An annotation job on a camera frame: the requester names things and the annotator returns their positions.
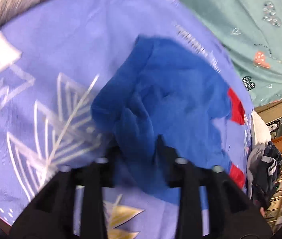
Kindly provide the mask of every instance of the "bed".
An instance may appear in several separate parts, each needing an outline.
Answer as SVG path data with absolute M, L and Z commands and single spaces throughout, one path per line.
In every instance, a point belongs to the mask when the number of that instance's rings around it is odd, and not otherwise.
M 80 167 L 103 154 L 106 136 L 89 107 L 139 34 L 176 40 L 207 60 L 234 90 L 244 106 L 244 124 L 214 124 L 223 150 L 245 173 L 250 96 L 222 45 L 178 0 L 48 0 L 0 27 L 0 218 L 6 223 L 13 224 L 58 169 Z M 178 206 L 147 195 L 126 169 L 120 172 L 124 184 L 104 190 L 109 237 L 171 238 Z M 75 234 L 82 193 L 78 187 Z M 208 206 L 204 199 L 201 204 L 207 234 Z

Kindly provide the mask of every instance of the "black heart print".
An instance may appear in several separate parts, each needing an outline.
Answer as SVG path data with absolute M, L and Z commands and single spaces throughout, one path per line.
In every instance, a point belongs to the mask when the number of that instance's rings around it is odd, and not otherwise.
M 242 81 L 243 81 L 247 91 L 250 91 L 250 90 L 254 89 L 255 86 L 256 86 L 255 83 L 252 82 L 252 78 L 250 76 L 244 76 Z

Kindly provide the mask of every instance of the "green fabric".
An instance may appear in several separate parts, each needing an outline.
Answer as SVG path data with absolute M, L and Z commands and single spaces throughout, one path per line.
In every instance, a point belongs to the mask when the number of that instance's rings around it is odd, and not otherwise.
M 180 1 L 193 11 L 229 51 L 254 106 L 282 98 L 282 0 Z M 269 1 L 275 7 L 276 15 L 273 18 L 279 18 L 280 27 L 263 19 L 269 15 L 264 9 L 265 5 L 269 8 Z

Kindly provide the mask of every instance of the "red fabric patch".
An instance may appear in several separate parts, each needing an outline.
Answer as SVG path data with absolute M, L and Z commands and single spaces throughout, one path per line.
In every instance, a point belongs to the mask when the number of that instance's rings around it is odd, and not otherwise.
M 242 102 L 237 97 L 237 95 L 232 90 L 232 88 L 228 89 L 228 96 L 230 97 L 231 104 L 232 104 L 232 118 L 231 118 L 231 120 L 240 124 L 240 125 L 244 125 L 244 123 L 245 123 L 245 120 L 244 120 L 245 110 L 243 108 Z
M 242 189 L 245 185 L 245 175 L 234 164 L 231 166 L 230 177 L 236 183 L 236 185 Z

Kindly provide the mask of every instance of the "white pillow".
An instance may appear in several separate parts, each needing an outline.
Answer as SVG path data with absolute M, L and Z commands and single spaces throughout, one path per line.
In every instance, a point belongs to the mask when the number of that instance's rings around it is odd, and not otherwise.
M 255 145 L 258 143 L 264 143 L 267 146 L 268 141 L 271 140 L 271 133 L 268 129 L 268 126 L 261 119 L 261 117 L 253 110 L 252 112 L 252 150 L 255 148 Z

